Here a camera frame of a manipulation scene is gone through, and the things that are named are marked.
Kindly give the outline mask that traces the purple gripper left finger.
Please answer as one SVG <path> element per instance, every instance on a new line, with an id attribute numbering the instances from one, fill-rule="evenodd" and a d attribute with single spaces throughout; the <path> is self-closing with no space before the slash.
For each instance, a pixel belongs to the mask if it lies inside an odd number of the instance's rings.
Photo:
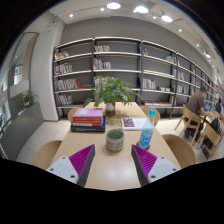
<path id="1" fill-rule="evenodd" d="M 84 187 L 95 156 L 95 145 L 87 146 L 75 154 L 61 156 L 47 171 Z"/>

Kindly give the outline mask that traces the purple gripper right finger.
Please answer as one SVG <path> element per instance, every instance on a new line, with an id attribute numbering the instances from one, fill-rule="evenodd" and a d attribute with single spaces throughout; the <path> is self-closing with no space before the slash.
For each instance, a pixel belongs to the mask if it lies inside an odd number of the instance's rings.
<path id="1" fill-rule="evenodd" d="M 137 145 L 132 146 L 131 155 L 141 186 L 146 186 L 178 171 L 178 168 L 166 157 L 157 157 Z"/>

